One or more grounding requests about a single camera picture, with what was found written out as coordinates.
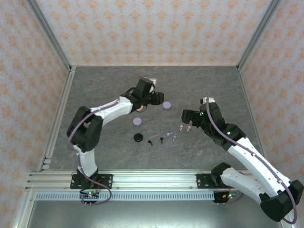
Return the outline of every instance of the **wall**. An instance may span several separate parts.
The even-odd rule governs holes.
[[[24,0],[0,1],[0,227],[37,171],[66,71]]]
[[[236,65],[271,0],[38,0],[72,65]]]
[[[291,179],[304,183],[302,0],[281,3],[242,77],[270,161]],[[303,197],[299,209],[303,214]]]

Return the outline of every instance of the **black cap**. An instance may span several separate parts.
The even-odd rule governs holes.
[[[143,140],[143,135],[140,134],[140,133],[136,133],[136,134],[134,135],[134,140],[137,141],[137,142],[142,141],[142,140]]]

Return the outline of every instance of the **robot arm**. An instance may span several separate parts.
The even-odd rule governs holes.
[[[199,111],[183,110],[182,121],[201,127],[213,142],[236,157],[257,179],[253,180],[241,175],[225,163],[221,163],[211,171],[215,182],[224,183],[248,195],[260,204],[262,210],[274,221],[280,221],[293,208],[291,200],[283,184],[290,190],[296,205],[303,193],[303,185],[298,180],[291,182],[289,178],[275,169],[252,145],[236,125],[226,123],[220,109],[213,98],[209,99],[209,111],[217,128],[234,144],[223,137],[213,126],[208,115],[206,98],[201,99]]]
[[[119,116],[132,113],[141,106],[160,105],[164,101],[164,94],[154,91],[155,85],[147,78],[141,78],[135,88],[129,89],[118,99],[100,107],[87,108],[82,106],[78,109],[67,135],[70,137],[73,130],[89,114],[91,115],[78,126],[71,138],[71,143],[79,155],[79,161],[85,176],[95,180],[98,169],[95,164],[94,148],[97,146],[102,127]],[[77,173],[82,175],[78,166]]]

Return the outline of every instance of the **metal vent grille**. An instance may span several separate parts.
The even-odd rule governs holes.
[[[86,200],[105,200],[109,193],[100,192],[99,198]],[[80,200],[81,195],[78,192],[38,192],[36,200],[43,201],[76,201]],[[214,200],[212,191],[178,191],[178,192],[131,192],[119,191],[113,192],[111,201],[183,201],[183,200]]]

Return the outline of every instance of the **purple disc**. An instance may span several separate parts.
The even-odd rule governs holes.
[[[135,126],[141,125],[141,124],[142,124],[141,118],[139,118],[139,117],[134,118],[134,119],[133,119],[133,124],[134,124]]]
[[[171,108],[171,103],[169,101],[165,101],[164,103],[162,103],[162,107],[168,110]]]

